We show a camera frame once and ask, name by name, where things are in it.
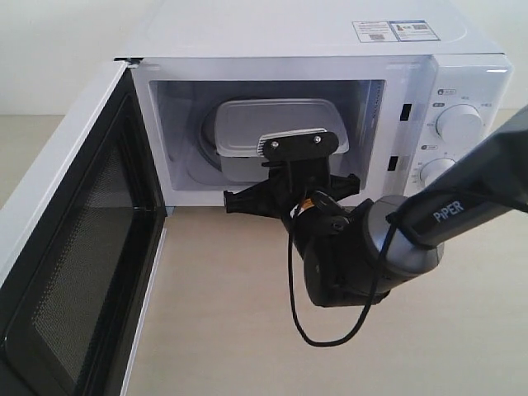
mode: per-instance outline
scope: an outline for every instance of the white microwave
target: white microwave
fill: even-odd
[[[332,171],[359,179],[353,206],[413,195],[470,151],[511,74],[446,0],[160,2],[0,211],[0,389],[125,392],[166,207],[222,205],[262,177],[225,171],[221,106],[331,107],[346,140]]]

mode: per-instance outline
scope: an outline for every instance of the plastic food container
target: plastic food container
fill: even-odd
[[[233,182],[261,182],[268,170],[262,166],[257,146],[264,134],[324,128],[339,139],[330,157],[338,172],[348,151],[348,136],[336,107],[323,99],[259,99],[227,101],[219,106],[214,121],[214,140],[222,173]]]

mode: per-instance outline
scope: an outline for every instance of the white wall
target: white wall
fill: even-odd
[[[154,0],[0,0],[0,114],[64,114]],[[503,103],[528,103],[528,2],[453,0],[516,66]]]

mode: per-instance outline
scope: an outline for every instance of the open microwave door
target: open microwave door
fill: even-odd
[[[119,394],[165,215],[127,63],[103,64],[0,211],[0,370]]]

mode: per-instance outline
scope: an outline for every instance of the table surface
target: table surface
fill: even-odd
[[[0,207],[59,121],[0,117]],[[375,306],[356,338],[318,350],[290,317],[281,224],[177,209],[128,395],[524,394],[527,226],[509,213],[449,241],[440,267]],[[299,258],[295,289],[312,337],[339,337],[356,320],[358,308],[311,305]]]

